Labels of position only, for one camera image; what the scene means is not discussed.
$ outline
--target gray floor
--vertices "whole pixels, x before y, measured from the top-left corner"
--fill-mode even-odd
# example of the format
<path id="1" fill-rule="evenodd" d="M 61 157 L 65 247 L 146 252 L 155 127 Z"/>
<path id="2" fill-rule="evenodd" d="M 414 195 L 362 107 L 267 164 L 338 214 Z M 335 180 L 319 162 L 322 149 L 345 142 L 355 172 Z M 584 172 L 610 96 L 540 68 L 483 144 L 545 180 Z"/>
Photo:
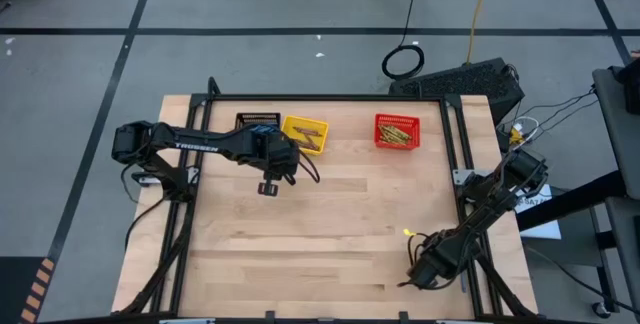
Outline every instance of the gray floor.
<path id="1" fill-rule="evenodd" d="M 1 28 L 127 28 L 138 0 L 11 0 Z M 415 0 L 412 27 L 468 28 L 477 0 Z M 605 0 L 619 28 L 640 29 L 637 0 Z M 408 0 L 148 0 L 141 28 L 402 27 Z M 606 29 L 593 0 L 485 0 L 479 28 Z M 5 40 L 15 38 L 10 44 Z M 386 93 L 380 62 L 397 35 L 137 36 L 130 49 L 41 320 L 105 315 L 134 206 L 110 159 L 113 130 L 157 118 L 166 94 L 204 91 L 214 75 L 225 93 Z M 120 35 L 0 35 L 0 255 L 46 255 L 98 107 L 123 43 Z M 640 49 L 639 37 L 624 38 Z M 460 65 L 465 36 L 413 36 L 423 73 Z M 610 37 L 476 38 L 474 61 L 514 64 L 522 109 L 585 93 L 591 71 L 620 65 Z M 398 57 L 394 69 L 412 66 Z M 538 118 L 550 111 L 532 113 Z M 551 182 L 572 188 L 615 168 L 598 106 L 583 110 L 532 148 L 552 166 Z M 597 321 L 597 298 L 536 258 L 529 268 L 540 311 Z M 595 270 L 572 267 L 597 284 Z M 621 282 L 620 270 L 614 273 Z M 629 323 L 616 314 L 608 323 Z"/>

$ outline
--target wooden board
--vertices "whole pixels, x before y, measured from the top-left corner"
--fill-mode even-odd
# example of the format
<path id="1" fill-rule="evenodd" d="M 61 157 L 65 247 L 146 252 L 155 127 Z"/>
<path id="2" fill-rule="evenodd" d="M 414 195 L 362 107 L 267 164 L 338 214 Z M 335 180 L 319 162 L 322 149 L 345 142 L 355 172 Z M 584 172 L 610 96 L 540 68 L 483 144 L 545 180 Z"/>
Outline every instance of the wooden board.
<path id="1" fill-rule="evenodd" d="M 188 101 L 165 97 L 159 120 L 184 126 Z M 486 98 L 463 102 L 476 167 L 493 169 L 500 154 Z M 473 318 L 460 279 L 437 292 L 396 286 L 409 267 L 403 229 L 430 233 L 458 224 L 438 104 L 215 102 L 208 129 L 233 129 L 238 112 L 329 122 L 325 151 L 312 157 L 322 180 L 316 184 L 299 170 L 297 185 L 283 181 L 277 198 L 263 197 L 256 193 L 261 172 L 205 155 L 181 315 L 264 317 L 275 310 L 281 318 L 393 319 L 408 311 L 413 319 Z M 419 117 L 420 148 L 376 148 L 376 113 Z M 457 151 L 461 162 L 459 146 Z M 177 151 L 162 155 L 177 164 Z M 160 196 L 160 188 L 144 189 L 140 201 Z M 138 213 L 147 207 L 140 204 Z M 114 310 L 128 304 L 155 269 L 167 212 L 168 205 L 158 208 L 134 230 Z M 514 215 L 496 223 L 489 238 L 497 270 L 537 310 Z M 170 275 L 167 288 L 172 281 Z"/>

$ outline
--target white paper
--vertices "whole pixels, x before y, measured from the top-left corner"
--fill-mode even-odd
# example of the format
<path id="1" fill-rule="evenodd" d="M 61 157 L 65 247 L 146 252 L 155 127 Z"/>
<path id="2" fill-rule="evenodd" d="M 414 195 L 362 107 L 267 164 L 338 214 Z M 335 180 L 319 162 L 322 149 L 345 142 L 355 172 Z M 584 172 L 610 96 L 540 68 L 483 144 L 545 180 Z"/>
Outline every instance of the white paper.
<path id="1" fill-rule="evenodd" d="M 540 203 L 544 203 L 547 200 L 551 199 L 551 187 L 548 184 L 545 184 L 540 190 L 538 195 L 528 198 L 528 199 L 520 199 L 520 202 L 515 207 L 516 213 L 522 213 L 528 209 L 535 207 Z M 560 234 L 560 227 L 558 226 L 558 221 L 554 220 L 552 222 L 548 222 L 542 225 L 539 225 L 535 228 L 527 229 L 523 232 L 520 232 L 521 237 L 526 238 L 542 238 L 542 239 L 562 239 L 562 235 Z"/>

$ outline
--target red basket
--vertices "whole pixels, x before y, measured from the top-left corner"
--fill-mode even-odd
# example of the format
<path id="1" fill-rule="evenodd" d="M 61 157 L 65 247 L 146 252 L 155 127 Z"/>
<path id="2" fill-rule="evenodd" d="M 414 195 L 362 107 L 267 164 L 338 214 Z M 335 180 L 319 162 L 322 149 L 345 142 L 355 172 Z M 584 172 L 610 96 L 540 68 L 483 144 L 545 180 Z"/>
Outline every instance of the red basket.
<path id="1" fill-rule="evenodd" d="M 393 125 L 403 132 L 411 135 L 411 140 L 406 145 L 390 144 L 380 140 L 380 128 L 378 125 Z M 420 146 L 420 119 L 400 115 L 376 114 L 375 134 L 373 141 L 378 148 L 411 150 Z"/>

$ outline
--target yellow basket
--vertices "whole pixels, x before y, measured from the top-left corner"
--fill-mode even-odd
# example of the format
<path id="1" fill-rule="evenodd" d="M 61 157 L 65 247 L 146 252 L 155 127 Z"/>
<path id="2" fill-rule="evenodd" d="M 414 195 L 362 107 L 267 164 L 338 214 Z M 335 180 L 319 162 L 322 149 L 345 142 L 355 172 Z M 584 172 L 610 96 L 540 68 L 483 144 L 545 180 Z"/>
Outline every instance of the yellow basket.
<path id="1" fill-rule="evenodd" d="M 288 115 L 286 118 L 284 118 L 284 123 L 282 124 L 282 131 L 285 134 L 287 134 L 287 136 L 289 136 L 289 138 L 291 139 L 299 139 L 306 142 L 307 137 L 303 133 L 299 133 L 297 130 L 295 130 L 294 127 L 315 130 L 320 135 L 322 135 L 321 137 L 316 137 L 311 135 L 309 136 L 311 141 L 315 145 L 320 147 L 320 150 L 316 151 L 316 150 L 300 147 L 300 150 L 302 150 L 307 154 L 319 155 L 322 153 L 322 151 L 324 150 L 324 143 L 327 142 L 327 133 L 329 133 L 329 123 L 325 123 L 325 122 L 321 122 L 313 119 L 300 118 L 292 115 Z"/>

